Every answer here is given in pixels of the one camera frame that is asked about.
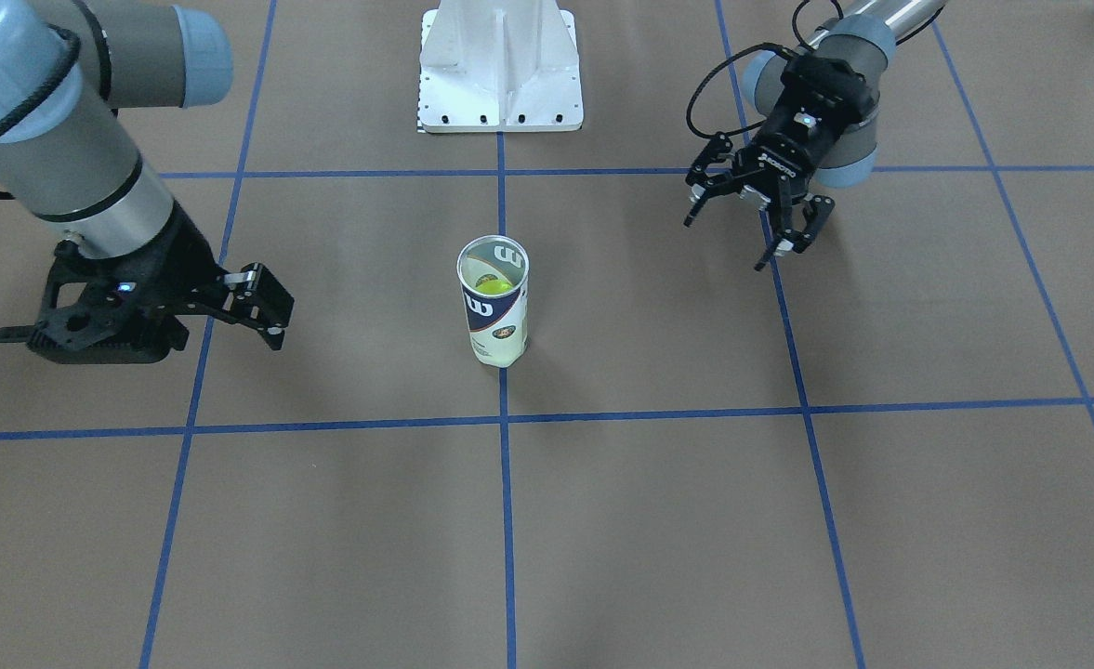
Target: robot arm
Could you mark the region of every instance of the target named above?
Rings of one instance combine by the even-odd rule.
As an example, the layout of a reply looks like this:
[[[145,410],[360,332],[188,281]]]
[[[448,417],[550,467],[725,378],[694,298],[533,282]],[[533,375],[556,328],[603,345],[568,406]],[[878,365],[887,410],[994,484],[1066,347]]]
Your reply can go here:
[[[236,274],[219,267],[109,111],[219,101],[232,83],[223,31],[207,14],[127,1],[34,4],[0,0],[0,183],[62,240],[37,321],[2,329],[0,340],[24,340],[59,363],[155,362],[186,343],[176,316],[203,314],[280,349],[291,295],[260,263]],[[40,13],[75,30],[48,26]],[[101,27],[106,15],[115,30]],[[211,67],[188,62],[197,59]],[[83,284],[74,304],[62,304],[68,284]]]
[[[804,251],[835,208],[831,198],[810,195],[811,178],[843,188],[869,177],[876,162],[881,74],[899,39],[933,21],[945,3],[858,0],[798,50],[763,44],[743,52],[764,49],[742,79],[747,101],[766,119],[736,152],[729,133],[700,133],[708,144],[687,173],[695,206],[684,224],[714,196],[740,195],[768,213],[772,230],[755,270],[772,257]],[[709,166],[725,162],[726,173],[708,174]],[[792,221],[799,203],[802,230]]]

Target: tennis ball can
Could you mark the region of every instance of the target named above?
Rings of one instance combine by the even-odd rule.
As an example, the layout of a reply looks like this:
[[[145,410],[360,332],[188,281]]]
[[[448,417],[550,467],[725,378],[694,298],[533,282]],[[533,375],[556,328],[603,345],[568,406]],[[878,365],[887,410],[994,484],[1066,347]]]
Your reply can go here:
[[[509,367],[526,350],[526,250],[509,237],[486,234],[463,247],[456,275],[476,360]]]

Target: white plastic base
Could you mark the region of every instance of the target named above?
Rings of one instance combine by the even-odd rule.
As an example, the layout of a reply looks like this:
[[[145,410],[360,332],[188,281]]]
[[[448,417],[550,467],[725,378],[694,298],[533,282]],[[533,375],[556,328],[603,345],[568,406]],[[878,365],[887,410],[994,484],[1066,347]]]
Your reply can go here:
[[[443,0],[423,14],[420,132],[584,125],[575,16],[555,0]]]

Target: can rim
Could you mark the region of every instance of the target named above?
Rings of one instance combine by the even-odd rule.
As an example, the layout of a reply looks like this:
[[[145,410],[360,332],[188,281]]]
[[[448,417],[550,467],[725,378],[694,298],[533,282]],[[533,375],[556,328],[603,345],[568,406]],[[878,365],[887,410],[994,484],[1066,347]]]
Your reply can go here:
[[[514,284],[513,287],[510,287],[509,291],[505,291],[498,295],[488,295],[485,293],[476,292],[475,289],[473,289],[472,285],[469,285],[468,282],[465,281],[465,258],[468,256],[468,251],[470,249],[474,249],[474,247],[482,245],[484,243],[490,240],[501,240],[504,243],[509,243],[509,245],[513,246],[514,249],[517,250],[517,253],[522,254],[522,261],[526,263],[526,269],[522,272],[522,279],[517,280],[517,283]],[[456,258],[456,279],[461,280],[461,285],[463,286],[463,289],[465,289],[465,291],[468,291],[473,295],[486,297],[487,300],[490,301],[499,300],[499,297],[510,296],[513,293],[520,291],[522,285],[526,284],[526,279],[528,279],[528,277],[529,277],[529,255],[526,254],[526,250],[522,248],[522,245],[519,245],[515,240],[505,237],[504,234],[485,234],[484,237],[477,237],[474,240],[467,243],[465,247],[463,247],[463,249],[461,250],[461,255]]]

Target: black wire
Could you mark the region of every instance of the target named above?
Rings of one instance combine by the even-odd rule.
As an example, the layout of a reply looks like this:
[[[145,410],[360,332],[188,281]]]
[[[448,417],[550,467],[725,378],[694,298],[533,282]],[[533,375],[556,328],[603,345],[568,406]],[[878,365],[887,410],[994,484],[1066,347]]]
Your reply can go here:
[[[924,24],[922,24],[920,26],[917,26],[917,28],[912,30],[911,33],[908,34],[906,37],[900,38],[898,42],[896,42],[896,44],[905,44],[905,43],[909,42],[909,39],[911,37],[915,37],[916,34],[922,33],[922,31],[924,31],[926,28],[928,28],[928,26],[930,24],[933,24],[934,19],[938,19],[939,14],[941,14],[942,12],[943,12],[943,8],[939,8],[939,10],[938,10],[936,13],[930,14],[930,19],[928,19],[928,21],[926,21]]]
[[[737,60],[743,59],[745,56],[750,54],[756,54],[757,51],[772,51],[773,54],[777,54],[788,60],[792,59],[793,56],[795,56],[795,54],[790,51],[787,47],[780,46],[780,44],[773,44],[772,42],[763,42],[760,44],[755,44],[755,46],[750,46],[749,49],[745,49],[744,51],[736,51],[736,54],[730,56],[729,59],[724,60],[724,62],[717,64],[714,68],[712,68],[712,71],[708,72],[708,75],[703,78],[703,81],[699,82],[698,87],[696,87],[696,93],[691,94],[690,102],[687,102],[687,128],[688,130],[691,131],[693,134],[695,134],[696,137],[702,137],[705,140],[710,140],[713,137],[715,137],[715,134],[711,134],[699,130],[699,128],[696,127],[695,122],[691,121],[691,109],[696,108],[696,101],[698,101],[700,93],[703,93],[703,89],[707,87],[708,82],[712,81],[712,78],[718,75],[718,73],[720,73],[722,69],[729,67],[734,62],[737,62]],[[756,127],[759,127],[759,124],[754,124],[754,126],[749,127],[737,128],[737,130],[733,130],[732,132],[724,132],[724,134],[728,137],[733,137],[734,134],[742,134],[747,131],[754,130],[754,128]]]
[[[27,118],[30,111],[37,109],[38,105],[46,102],[50,94],[59,87],[59,84],[67,79],[68,73],[71,72],[71,68],[74,67],[77,59],[80,56],[80,38],[78,34],[72,33],[70,30],[59,27],[58,25],[47,24],[50,30],[55,31],[55,34],[59,35],[59,38],[67,42],[67,51],[59,56],[55,67],[50,71],[46,80],[38,84],[38,89],[34,90],[34,93],[30,94],[30,97],[25,101],[20,102],[19,106],[10,110],[0,120],[0,137],[5,134],[8,131],[12,130],[16,124],[22,122],[22,119]],[[4,193],[0,190],[0,200],[12,200],[14,196],[11,193]]]
[[[843,8],[840,8],[839,0],[827,0],[831,3],[833,8],[836,8],[836,17],[843,19]],[[806,44],[806,39],[802,38],[802,33],[799,33],[799,14],[802,13],[802,9],[811,3],[811,0],[802,0],[798,8],[794,9],[794,13],[790,16],[790,30],[794,31],[794,38],[799,42],[799,47],[803,47],[807,51],[811,51],[810,44]]]

